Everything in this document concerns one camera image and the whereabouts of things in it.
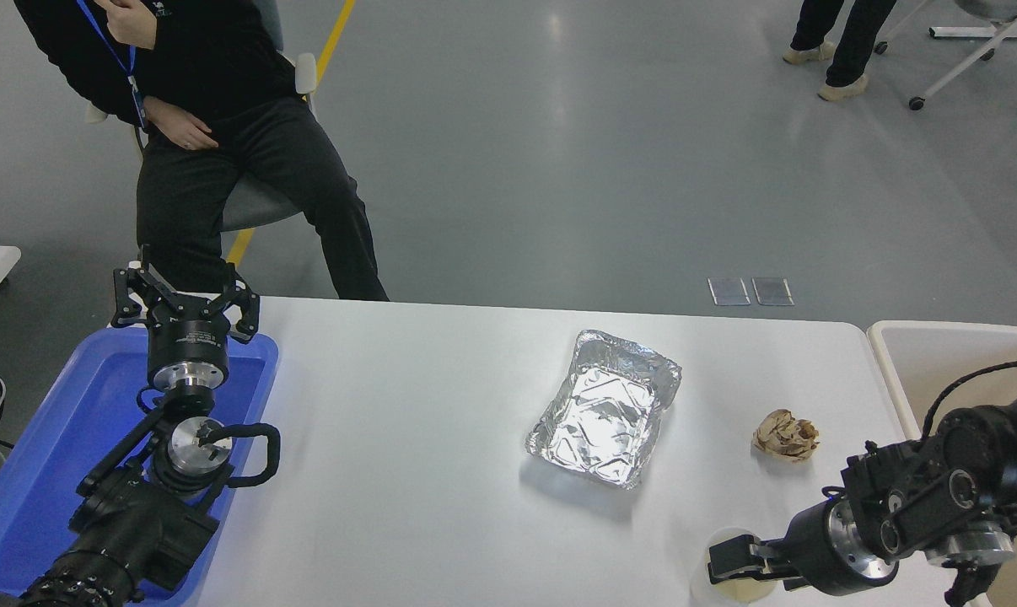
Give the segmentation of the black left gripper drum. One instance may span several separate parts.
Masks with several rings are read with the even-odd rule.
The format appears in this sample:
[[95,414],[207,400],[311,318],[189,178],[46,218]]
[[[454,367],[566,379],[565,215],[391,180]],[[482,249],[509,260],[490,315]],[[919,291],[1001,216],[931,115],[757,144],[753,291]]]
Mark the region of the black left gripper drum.
[[227,369],[231,323],[226,315],[205,316],[197,306],[176,312],[161,304],[149,310],[147,327],[149,372],[180,363],[204,363],[219,372]]

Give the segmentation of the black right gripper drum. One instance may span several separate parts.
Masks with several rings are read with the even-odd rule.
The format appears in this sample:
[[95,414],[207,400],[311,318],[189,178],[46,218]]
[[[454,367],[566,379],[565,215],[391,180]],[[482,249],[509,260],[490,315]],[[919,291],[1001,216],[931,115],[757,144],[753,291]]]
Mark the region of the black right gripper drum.
[[830,596],[854,592],[854,570],[849,556],[854,552],[854,523],[847,499],[829,499],[791,519],[781,552],[794,569],[783,581],[783,590],[812,587]]

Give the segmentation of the seated person's right hand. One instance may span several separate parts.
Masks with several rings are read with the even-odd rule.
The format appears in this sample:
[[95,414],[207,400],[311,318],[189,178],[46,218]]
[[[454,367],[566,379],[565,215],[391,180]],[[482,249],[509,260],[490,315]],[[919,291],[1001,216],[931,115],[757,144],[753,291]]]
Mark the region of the seated person's right hand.
[[149,123],[181,149],[203,151],[219,147],[207,123],[185,109],[153,96],[143,100],[143,108]]

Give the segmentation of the seated person's left hand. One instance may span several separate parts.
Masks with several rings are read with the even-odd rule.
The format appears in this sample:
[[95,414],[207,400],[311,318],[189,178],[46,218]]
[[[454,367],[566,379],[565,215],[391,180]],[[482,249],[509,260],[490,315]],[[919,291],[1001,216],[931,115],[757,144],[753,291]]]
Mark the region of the seated person's left hand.
[[158,37],[157,16],[142,1],[94,1],[103,8],[106,27],[116,42],[153,50]]

